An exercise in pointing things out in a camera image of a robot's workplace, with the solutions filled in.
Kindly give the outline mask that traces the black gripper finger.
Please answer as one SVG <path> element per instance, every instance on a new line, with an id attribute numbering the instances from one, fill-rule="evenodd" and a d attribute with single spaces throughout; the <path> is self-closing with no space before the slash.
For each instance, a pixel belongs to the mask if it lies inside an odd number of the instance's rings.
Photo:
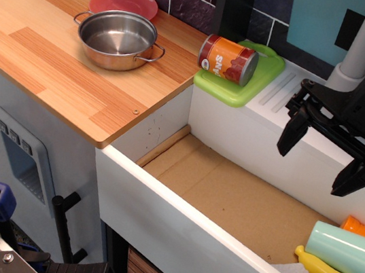
<path id="1" fill-rule="evenodd" d="M 306 134 L 309 127 L 309 114 L 306 107 L 292 108 L 288 112 L 290 120 L 287 122 L 277 147 L 281 156 L 286 154 L 297 144 Z"/>
<path id="2" fill-rule="evenodd" d="M 365 163 L 354 159 L 336 176 L 331 194 L 344 197 L 363 187 L 365 187 Z"/>

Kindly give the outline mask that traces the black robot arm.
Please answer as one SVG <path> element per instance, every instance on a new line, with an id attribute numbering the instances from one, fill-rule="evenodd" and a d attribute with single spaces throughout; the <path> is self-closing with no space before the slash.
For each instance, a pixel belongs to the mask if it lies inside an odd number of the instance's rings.
<path id="1" fill-rule="evenodd" d="M 365 187 L 365 78 L 350 92 L 303 80 L 286 106 L 290 120 L 279 153 L 285 156 L 313 127 L 353 157 L 334 180 L 332 194 L 343 197 Z"/>

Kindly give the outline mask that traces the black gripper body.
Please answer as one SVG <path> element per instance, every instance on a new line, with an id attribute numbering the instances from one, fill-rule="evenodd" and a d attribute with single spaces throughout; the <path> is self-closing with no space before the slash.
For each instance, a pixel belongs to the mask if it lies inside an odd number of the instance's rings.
<path id="1" fill-rule="evenodd" d="M 289 112 L 301 107 L 306 107 L 310 117 L 308 129 L 314 128 L 365 163 L 365 80 L 350 92 L 340 92 L 304 79 L 286 104 Z"/>

